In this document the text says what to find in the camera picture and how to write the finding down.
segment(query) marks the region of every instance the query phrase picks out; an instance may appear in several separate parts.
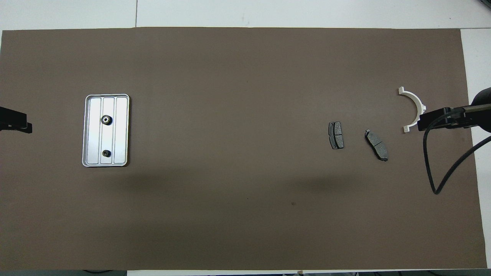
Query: metal tray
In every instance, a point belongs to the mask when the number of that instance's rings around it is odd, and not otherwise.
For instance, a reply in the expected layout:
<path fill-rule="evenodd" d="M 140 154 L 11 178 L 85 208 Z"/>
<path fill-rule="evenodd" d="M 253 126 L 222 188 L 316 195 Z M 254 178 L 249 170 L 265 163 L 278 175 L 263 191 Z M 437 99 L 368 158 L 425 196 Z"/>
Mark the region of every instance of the metal tray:
<path fill-rule="evenodd" d="M 82 164 L 124 166 L 128 161 L 130 97 L 88 95 L 83 119 Z"/>

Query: nut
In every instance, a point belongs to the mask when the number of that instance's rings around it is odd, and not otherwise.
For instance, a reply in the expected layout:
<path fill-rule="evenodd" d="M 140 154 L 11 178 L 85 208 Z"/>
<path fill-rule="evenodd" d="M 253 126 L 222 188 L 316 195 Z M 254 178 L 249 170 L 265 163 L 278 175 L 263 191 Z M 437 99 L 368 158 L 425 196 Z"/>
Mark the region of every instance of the nut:
<path fill-rule="evenodd" d="M 106 149 L 103 150 L 102 151 L 102 156 L 104 156 L 104 157 L 111 157 L 111 151 L 106 150 Z"/>
<path fill-rule="evenodd" d="M 110 125 L 112 123 L 112 118 L 111 116 L 109 115 L 104 115 L 102 116 L 101 118 L 101 123 L 105 124 L 105 125 Z"/>

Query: brown paper backdrop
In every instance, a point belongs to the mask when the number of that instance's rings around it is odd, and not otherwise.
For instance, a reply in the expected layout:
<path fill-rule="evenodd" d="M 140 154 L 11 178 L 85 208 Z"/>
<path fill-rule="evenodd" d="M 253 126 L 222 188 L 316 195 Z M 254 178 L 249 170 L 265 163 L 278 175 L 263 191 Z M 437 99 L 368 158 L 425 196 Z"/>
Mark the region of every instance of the brown paper backdrop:
<path fill-rule="evenodd" d="M 4 31 L 0 104 L 33 133 L 0 133 L 0 268 L 483 268 L 474 158 L 432 194 L 402 85 L 465 105 L 460 31 Z M 86 168 L 84 99 L 107 93 L 132 100 L 130 163 Z M 471 146 L 432 132 L 435 177 Z"/>

